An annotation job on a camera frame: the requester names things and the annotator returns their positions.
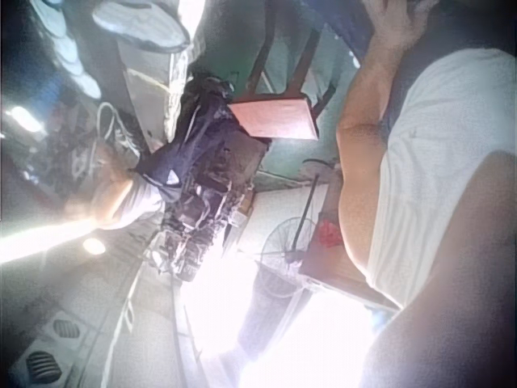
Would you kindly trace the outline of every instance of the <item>vent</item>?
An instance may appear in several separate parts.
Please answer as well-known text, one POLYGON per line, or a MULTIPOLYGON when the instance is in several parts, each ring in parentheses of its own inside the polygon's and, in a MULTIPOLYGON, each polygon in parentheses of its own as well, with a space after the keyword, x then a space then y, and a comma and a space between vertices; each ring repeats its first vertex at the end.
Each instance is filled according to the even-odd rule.
POLYGON ((69 320, 56 319, 53 324, 54 331, 61 338, 79 338, 81 332, 79 326, 69 320))
POLYGON ((61 369, 54 356, 47 352, 32 352, 26 359, 33 384, 50 384, 61 377, 61 369))

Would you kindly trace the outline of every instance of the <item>fan pole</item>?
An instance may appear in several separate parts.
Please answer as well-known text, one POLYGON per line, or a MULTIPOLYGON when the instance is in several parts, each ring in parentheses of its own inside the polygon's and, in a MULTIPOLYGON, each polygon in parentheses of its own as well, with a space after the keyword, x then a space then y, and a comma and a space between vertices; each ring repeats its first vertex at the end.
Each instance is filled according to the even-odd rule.
POLYGON ((320 175, 316 174, 314 176, 313 184, 310 187, 309 198, 307 198, 307 203, 305 204, 304 212, 301 215, 300 225, 298 226, 298 229, 296 230, 296 234, 294 235, 294 239, 292 240, 291 251, 293 251, 293 252, 296 251, 296 245, 298 243, 298 238, 300 237, 301 228, 303 228, 303 226, 304 226, 305 217, 307 217, 307 212, 309 211, 309 206, 310 206, 311 201, 313 200, 314 190, 316 190, 316 185, 317 185, 317 182, 319 179, 320 179, 320 175))

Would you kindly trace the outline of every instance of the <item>standing fan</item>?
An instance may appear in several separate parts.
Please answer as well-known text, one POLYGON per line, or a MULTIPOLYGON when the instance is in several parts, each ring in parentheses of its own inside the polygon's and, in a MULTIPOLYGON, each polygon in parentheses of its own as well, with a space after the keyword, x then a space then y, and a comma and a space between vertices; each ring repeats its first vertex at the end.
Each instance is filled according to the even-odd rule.
POLYGON ((309 249, 316 225, 307 218, 318 180, 329 176, 332 167, 316 159, 304 161, 301 173, 313 182, 301 217, 280 223, 267 237, 260 255, 259 280, 273 297, 291 297, 303 285, 298 272, 309 249))

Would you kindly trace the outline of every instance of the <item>round light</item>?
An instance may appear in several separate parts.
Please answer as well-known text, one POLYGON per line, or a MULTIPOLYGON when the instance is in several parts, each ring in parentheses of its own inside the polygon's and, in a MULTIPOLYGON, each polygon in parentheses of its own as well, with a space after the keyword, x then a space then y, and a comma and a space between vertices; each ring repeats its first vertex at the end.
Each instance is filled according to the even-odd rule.
POLYGON ((43 130, 43 125, 25 108, 14 107, 7 115, 12 116, 28 132, 35 133, 43 130))
POLYGON ((106 251, 104 244, 97 238, 87 238, 82 243, 82 247, 92 255, 101 255, 106 251))

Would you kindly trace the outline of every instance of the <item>green floor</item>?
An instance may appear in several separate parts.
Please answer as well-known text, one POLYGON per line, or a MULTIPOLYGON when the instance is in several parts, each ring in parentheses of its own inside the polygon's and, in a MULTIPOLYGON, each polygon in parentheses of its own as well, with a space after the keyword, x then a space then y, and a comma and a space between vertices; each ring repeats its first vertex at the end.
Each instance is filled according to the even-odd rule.
MULTIPOLYGON (((315 12, 297 0, 279 2, 275 43, 266 65, 266 74, 274 92, 285 88, 305 42, 313 27, 322 20, 315 12)), ((205 11, 204 34, 206 51, 199 66, 230 80, 241 93, 254 59, 264 39, 263 0, 212 0, 205 11)), ((319 141, 274 140, 263 160, 262 170, 289 179, 296 179, 301 163, 307 158, 327 162, 337 160, 335 127, 348 86, 356 72, 349 49, 333 31, 325 26, 316 56, 305 80, 303 92, 313 103, 332 82, 336 93, 317 120, 319 141)), ((259 92, 267 92, 261 80, 259 92)), ((285 181, 259 176, 260 191, 281 188, 285 181)))

